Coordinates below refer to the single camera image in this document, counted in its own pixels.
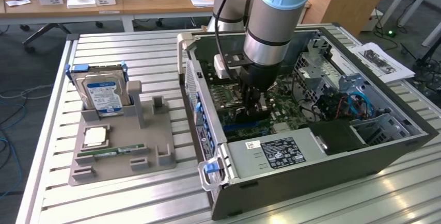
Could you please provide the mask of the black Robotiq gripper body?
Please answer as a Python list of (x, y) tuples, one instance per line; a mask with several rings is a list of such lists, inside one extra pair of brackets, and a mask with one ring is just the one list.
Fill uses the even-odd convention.
[(280, 63), (263, 66), (256, 63), (242, 66), (239, 72), (239, 83), (242, 89), (256, 89), (266, 92), (274, 84)]

